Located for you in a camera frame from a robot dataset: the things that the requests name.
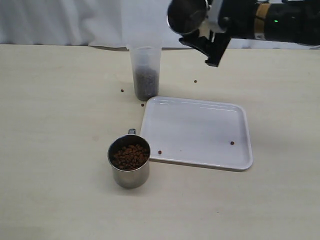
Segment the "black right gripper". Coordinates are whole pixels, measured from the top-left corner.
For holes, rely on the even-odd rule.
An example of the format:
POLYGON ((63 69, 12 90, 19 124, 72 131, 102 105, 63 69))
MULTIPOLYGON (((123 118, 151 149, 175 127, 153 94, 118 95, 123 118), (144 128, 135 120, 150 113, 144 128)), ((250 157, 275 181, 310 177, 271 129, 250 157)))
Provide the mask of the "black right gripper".
POLYGON ((218 67, 231 38, 257 38, 255 19, 259 3, 257 0, 208 0, 206 3, 206 35, 195 31, 178 40, 205 55, 208 66, 218 67))

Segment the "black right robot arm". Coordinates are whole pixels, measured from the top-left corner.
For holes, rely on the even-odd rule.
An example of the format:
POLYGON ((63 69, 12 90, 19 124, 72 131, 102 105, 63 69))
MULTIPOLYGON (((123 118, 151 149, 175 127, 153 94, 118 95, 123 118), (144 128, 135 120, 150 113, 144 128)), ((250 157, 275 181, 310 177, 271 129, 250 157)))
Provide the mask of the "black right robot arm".
POLYGON ((219 66, 232 39, 320 44, 318 0, 173 0, 167 23, 211 67, 219 66))

